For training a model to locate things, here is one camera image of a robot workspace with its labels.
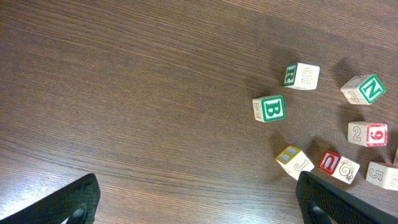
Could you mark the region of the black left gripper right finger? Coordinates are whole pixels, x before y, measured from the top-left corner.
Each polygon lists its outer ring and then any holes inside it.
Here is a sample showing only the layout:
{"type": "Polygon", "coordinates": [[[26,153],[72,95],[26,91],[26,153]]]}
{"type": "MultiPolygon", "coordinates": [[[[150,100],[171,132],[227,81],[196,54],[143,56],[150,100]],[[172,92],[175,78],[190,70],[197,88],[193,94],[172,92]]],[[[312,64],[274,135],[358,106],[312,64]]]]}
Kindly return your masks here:
{"type": "Polygon", "coordinates": [[[295,193],[305,223],[397,223],[396,217],[307,171],[300,173],[295,193]]]}

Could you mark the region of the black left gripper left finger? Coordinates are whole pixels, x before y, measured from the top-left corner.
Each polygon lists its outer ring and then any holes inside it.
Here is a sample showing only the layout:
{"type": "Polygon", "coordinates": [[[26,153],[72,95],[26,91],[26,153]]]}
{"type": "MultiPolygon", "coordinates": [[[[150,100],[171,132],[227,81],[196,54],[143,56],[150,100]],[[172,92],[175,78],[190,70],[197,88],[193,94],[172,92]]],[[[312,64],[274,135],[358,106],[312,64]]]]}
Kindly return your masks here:
{"type": "Polygon", "coordinates": [[[93,223],[101,192],[94,174],[86,174],[1,223],[93,223]]]}

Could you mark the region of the red E elephant block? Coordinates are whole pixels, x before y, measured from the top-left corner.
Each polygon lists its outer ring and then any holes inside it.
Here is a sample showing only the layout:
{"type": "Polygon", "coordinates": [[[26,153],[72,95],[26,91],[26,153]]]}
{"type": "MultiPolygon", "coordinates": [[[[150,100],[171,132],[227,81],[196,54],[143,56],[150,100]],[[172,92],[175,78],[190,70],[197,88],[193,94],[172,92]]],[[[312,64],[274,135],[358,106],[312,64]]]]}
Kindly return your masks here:
{"type": "Polygon", "coordinates": [[[370,161],[366,181],[384,189],[397,191],[397,166],[370,161]]]}

